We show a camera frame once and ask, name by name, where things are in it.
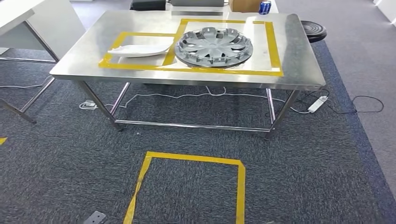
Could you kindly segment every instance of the white cable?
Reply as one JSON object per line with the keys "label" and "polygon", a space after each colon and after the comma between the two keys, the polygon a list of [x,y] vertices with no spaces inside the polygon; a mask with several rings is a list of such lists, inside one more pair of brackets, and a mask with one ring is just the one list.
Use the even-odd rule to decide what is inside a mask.
{"label": "white cable", "polygon": [[[265,97],[265,96],[251,95],[251,94],[244,94],[244,93],[238,93],[238,94],[227,93],[227,89],[226,89],[225,87],[223,87],[224,93],[220,93],[220,94],[213,94],[213,93],[210,91],[209,87],[207,87],[207,86],[206,86],[206,89],[208,90],[208,93],[202,93],[202,94],[198,94],[198,95],[186,94],[186,95],[180,95],[180,96],[178,96],[178,97],[170,96],[170,95],[163,95],[163,94],[159,94],[159,93],[154,93],[154,94],[136,94],[136,95],[134,95],[130,100],[128,100],[128,101],[125,103],[125,105],[123,105],[123,106],[120,105],[120,106],[118,106],[118,107],[126,108],[126,107],[128,106],[128,104],[129,104],[129,102],[131,102],[131,101],[132,101],[133,99],[135,99],[137,96],[141,96],[141,97],[162,96],[162,97],[170,97],[170,98],[174,98],[174,99],[179,99],[179,98],[182,98],[182,97],[200,97],[200,96],[204,96],[204,95],[210,95],[210,96],[213,96],[213,97],[221,97],[221,96],[248,96],[248,97],[260,97],[260,98],[265,98],[265,99],[267,98],[267,97]],[[276,98],[272,98],[272,99],[273,99],[273,100],[276,100],[276,101],[280,101],[280,102],[285,103],[285,101],[282,100],[282,99],[276,99]],[[95,109],[97,108],[96,105],[93,106],[93,107],[89,107],[89,108],[82,108],[82,106],[84,106],[85,103],[86,103],[86,102],[80,104],[80,106],[79,106],[80,109],[83,109],[83,110],[95,110]],[[301,112],[301,111],[298,111],[298,110],[294,109],[293,107],[291,107],[290,109],[292,109],[293,111],[295,111],[295,112],[297,112],[297,113],[301,113],[301,114],[311,113],[310,111]]]}
{"label": "white cable", "polygon": [[27,88],[32,88],[32,87],[39,87],[39,86],[43,86],[48,78],[50,78],[51,76],[48,76],[45,78],[44,82],[39,84],[39,85],[29,85],[29,86],[17,86],[17,85],[4,85],[4,86],[0,86],[0,88],[20,88],[20,89],[27,89]]}

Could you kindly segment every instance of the black object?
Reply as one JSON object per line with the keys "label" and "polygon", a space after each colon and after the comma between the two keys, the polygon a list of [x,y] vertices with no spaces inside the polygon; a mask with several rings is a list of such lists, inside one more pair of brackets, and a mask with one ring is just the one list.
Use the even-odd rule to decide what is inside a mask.
{"label": "black object", "polygon": [[327,36],[326,28],[320,24],[303,20],[301,20],[301,23],[310,43],[321,41]]}
{"label": "black object", "polygon": [[166,0],[133,0],[131,10],[150,11],[165,10]]}

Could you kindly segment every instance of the stainless steel table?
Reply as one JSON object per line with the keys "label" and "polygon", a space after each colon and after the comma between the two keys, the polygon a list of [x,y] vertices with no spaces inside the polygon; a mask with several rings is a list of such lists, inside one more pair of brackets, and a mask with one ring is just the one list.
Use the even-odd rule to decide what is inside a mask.
{"label": "stainless steel table", "polygon": [[[188,67],[175,57],[175,42],[187,31],[204,27],[234,28],[252,41],[253,55],[234,68]],[[118,58],[108,49],[127,44],[172,44],[168,53],[145,58]],[[304,29],[295,14],[107,11],[50,72],[57,79],[75,80],[94,100],[111,124],[200,127],[253,132],[267,136],[284,118],[300,91],[316,91],[325,85]],[[87,85],[89,80],[126,82],[111,110]],[[130,83],[212,85],[264,88],[268,96],[271,126],[250,128],[172,124],[121,120],[114,117]],[[275,115],[271,89],[292,90]]]}

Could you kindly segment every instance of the cardboard box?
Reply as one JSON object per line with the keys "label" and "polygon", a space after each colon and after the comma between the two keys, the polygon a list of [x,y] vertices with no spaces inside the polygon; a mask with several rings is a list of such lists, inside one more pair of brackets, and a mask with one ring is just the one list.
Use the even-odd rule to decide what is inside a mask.
{"label": "cardboard box", "polygon": [[262,0],[229,0],[231,11],[241,13],[258,13]]}

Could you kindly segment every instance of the white wall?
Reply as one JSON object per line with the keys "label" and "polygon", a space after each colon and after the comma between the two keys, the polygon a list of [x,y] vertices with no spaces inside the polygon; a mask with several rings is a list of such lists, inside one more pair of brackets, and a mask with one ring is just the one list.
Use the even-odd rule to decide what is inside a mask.
{"label": "white wall", "polygon": [[396,26],[396,0],[374,0],[378,9]]}

